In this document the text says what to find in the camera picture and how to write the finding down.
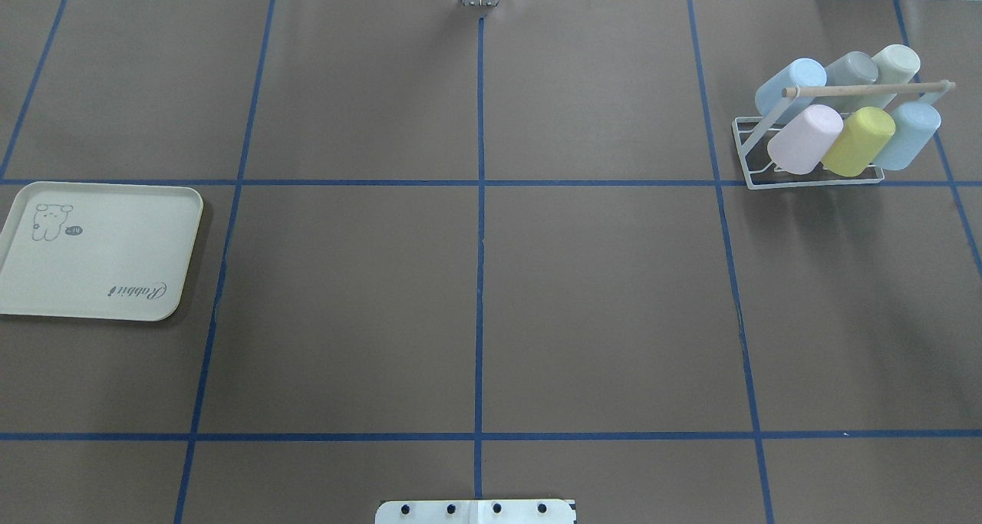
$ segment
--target cup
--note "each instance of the cup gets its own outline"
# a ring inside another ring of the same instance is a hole
[[[795,175],[810,173],[842,132],[839,112],[821,104],[804,108],[767,143],[771,161]]]
[[[906,84],[918,75],[920,56],[909,46],[891,44],[873,56],[880,78],[876,84]],[[856,101],[856,107],[885,108],[897,94],[866,94]]]
[[[858,50],[849,52],[842,58],[825,66],[828,87],[849,87],[853,84],[874,84],[880,77],[880,68],[873,58]],[[858,97],[821,97],[818,101],[835,111],[851,113],[860,108],[856,105]]]
[[[825,87],[825,68],[811,58],[799,58],[788,64],[785,69],[767,80],[767,83],[757,88],[754,102],[760,115],[767,115],[774,109],[778,101],[781,101],[781,93],[786,87]],[[793,101],[777,122],[788,123],[813,100],[814,97],[801,97]]]
[[[842,123],[842,135],[832,143],[822,163],[832,173],[855,177],[890,142],[897,126],[894,118],[880,108],[859,108]]]
[[[890,113],[897,133],[880,150],[873,164],[884,170],[905,170],[941,126],[941,115],[926,102],[909,101]]]

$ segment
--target blue tape line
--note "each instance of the blue tape line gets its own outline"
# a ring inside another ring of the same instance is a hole
[[[790,430],[762,432],[765,440],[861,440],[880,437],[982,437],[982,430]]]
[[[28,185],[38,181],[64,182],[66,179],[3,179],[0,185]],[[163,185],[163,186],[236,186],[241,183],[245,187],[478,187],[480,181],[473,179],[443,180],[443,179],[70,179],[73,183],[102,183],[111,185]],[[880,187],[943,187],[950,186],[948,181],[898,181],[888,179],[876,186]],[[954,181],[958,187],[982,187],[982,181]],[[720,181],[723,187],[744,187],[743,181]],[[583,180],[548,180],[548,179],[488,179],[485,187],[714,187],[716,181],[711,180],[621,180],[621,179],[583,179]],[[867,188],[870,185],[842,185],[842,187],[858,186]]]
[[[7,432],[0,441],[187,441],[188,433]]]
[[[489,187],[712,187],[715,181],[703,180],[548,180],[548,179],[505,179],[489,180]]]
[[[192,423],[190,423],[190,439],[187,440],[187,451],[185,455],[185,466],[181,476],[181,488],[178,490],[178,502],[174,510],[174,524],[180,524],[183,519],[183,506],[187,497],[187,485],[190,482],[190,471],[194,461],[194,443],[196,443],[197,429],[201,421],[201,406],[204,405],[204,391],[208,384],[208,370],[211,365],[211,352],[215,343],[215,331],[218,328],[218,307],[221,305],[222,294],[225,291],[225,276],[228,272],[229,246],[232,244],[232,231],[236,227],[236,217],[239,214],[239,199],[242,198],[242,178],[246,174],[246,161],[249,159],[249,141],[252,139],[252,125],[255,122],[255,109],[259,104],[259,88],[262,84],[262,70],[266,60],[266,49],[269,46],[269,31],[273,23],[273,11],[276,8],[276,0],[269,0],[269,8],[266,11],[266,27],[262,34],[262,45],[259,49],[259,63],[255,70],[255,83],[252,85],[252,101],[249,102],[249,119],[245,123],[245,136],[242,139],[242,156],[239,158],[239,175],[236,181],[235,195],[232,196],[232,208],[229,212],[229,225],[225,231],[225,244],[222,246],[222,262],[218,270],[218,282],[215,285],[215,298],[211,306],[211,322],[208,325],[208,336],[204,345],[204,356],[201,360],[201,374],[197,381],[197,395],[194,396],[194,411]]]
[[[194,443],[379,443],[379,441],[473,441],[470,432],[432,433],[74,433],[7,432],[0,441],[189,441]],[[705,440],[960,439],[982,437],[982,429],[762,430],[740,432],[484,432],[482,441],[705,441]]]
[[[752,432],[486,432],[486,441],[753,440]]]
[[[48,52],[51,51],[51,45],[54,44],[55,34],[58,32],[58,26],[61,23],[61,18],[64,14],[64,7],[67,5],[68,0],[62,0],[61,4],[58,6],[58,12],[55,13],[55,21],[51,24],[51,31],[48,32],[48,39],[44,43],[44,49],[41,50],[41,57],[38,59],[38,66],[35,68],[35,75],[31,77],[31,86],[28,87],[28,94],[24,97],[24,104],[21,105],[21,113],[17,114],[17,123],[14,124],[14,131],[10,135],[10,143],[7,143],[7,151],[3,156],[3,163],[0,163],[0,179],[4,178],[7,174],[7,167],[10,165],[10,159],[14,156],[14,146],[17,144],[17,138],[21,135],[21,127],[24,126],[24,118],[28,115],[28,108],[31,107],[31,99],[35,97],[35,88],[38,88],[38,80],[41,77],[41,71],[44,69],[44,63],[48,59]]]
[[[894,13],[897,14],[897,25],[901,29],[901,38],[904,39],[906,46],[911,46],[911,39],[908,37],[908,26],[904,22],[904,9],[901,8],[901,0],[894,0]],[[914,80],[920,83],[920,75],[915,75]],[[941,166],[944,168],[944,177],[947,178],[947,185],[951,188],[951,198],[954,198],[954,206],[958,211],[958,219],[961,221],[961,228],[965,233],[965,241],[968,243],[968,250],[972,255],[972,262],[975,264],[975,272],[982,278],[982,257],[979,256],[979,247],[975,242],[975,235],[972,233],[971,224],[968,222],[968,215],[965,207],[961,203],[961,194],[958,194],[958,185],[954,181],[954,173],[951,172],[951,164],[947,160],[947,153],[944,151],[944,144],[941,142],[941,135],[934,133],[934,143],[938,148],[938,157],[941,158]]]
[[[757,414],[757,395],[753,385],[753,371],[750,367],[750,349],[746,344],[746,328],[743,325],[743,306],[740,304],[740,286],[737,283],[737,269],[733,264],[733,245],[730,243],[730,224],[727,222],[723,185],[720,180],[719,160],[716,156],[716,140],[713,137],[712,118],[709,115],[709,97],[706,94],[705,73],[702,67],[702,54],[699,51],[699,34],[695,21],[695,7],[687,0],[688,21],[692,32],[692,51],[695,53],[695,70],[699,80],[699,97],[702,100],[702,118],[706,125],[706,140],[709,144],[709,158],[713,167],[713,180],[716,182],[716,205],[719,207],[720,226],[723,230],[723,247],[726,249],[727,270],[730,273],[730,293],[736,309],[736,322],[740,331],[740,350],[743,352],[743,379],[746,382],[746,397],[750,403],[750,423],[753,426],[754,446],[757,451],[757,470],[760,474],[760,489],[764,500],[764,514],[767,524],[774,524],[774,507],[771,503],[771,486],[767,477],[767,462],[764,458],[764,442],[760,437],[760,418]]]
[[[474,324],[474,499],[483,496],[484,431],[484,17],[477,20],[477,290]]]
[[[196,441],[194,439],[187,440],[187,448],[185,450],[185,464],[181,470],[181,489],[178,490],[178,503],[174,509],[174,524],[180,524],[183,520],[183,506],[187,501],[187,483],[190,480],[190,465],[194,461],[194,447],[196,447]]]

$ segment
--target wooden handle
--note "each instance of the wooden handle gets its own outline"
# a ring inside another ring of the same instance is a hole
[[[862,94],[942,93],[954,91],[953,81],[907,84],[853,84],[850,87],[788,87],[782,97],[853,97]]]

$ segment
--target cup rack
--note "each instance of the cup rack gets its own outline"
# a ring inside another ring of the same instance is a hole
[[[782,91],[781,101],[775,104],[765,116],[738,117],[733,120],[733,142],[743,168],[743,178],[748,189],[779,189],[793,187],[820,187],[831,185],[870,185],[885,178],[883,170],[870,164],[855,177],[842,177],[825,169],[821,163],[804,175],[795,175],[781,170],[771,161],[767,153],[767,143],[776,132],[783,129],[778,118],[799,97],[861,97],[864,94],[922,94],[920,101],[935,104],[948,91],[953,90],[953,81],[942,80],[936,83],[912,84],[857,84],[852,87],[788,87]]]

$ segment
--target brown table surface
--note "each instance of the brown table surface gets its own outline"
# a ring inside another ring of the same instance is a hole
[[[0,521],[982,521],[980,18],[0,0],[0,207],[206,200],[172,318],[0,318]],[[911,168],[744,187],[759,84],[895,42],[958,82]]]

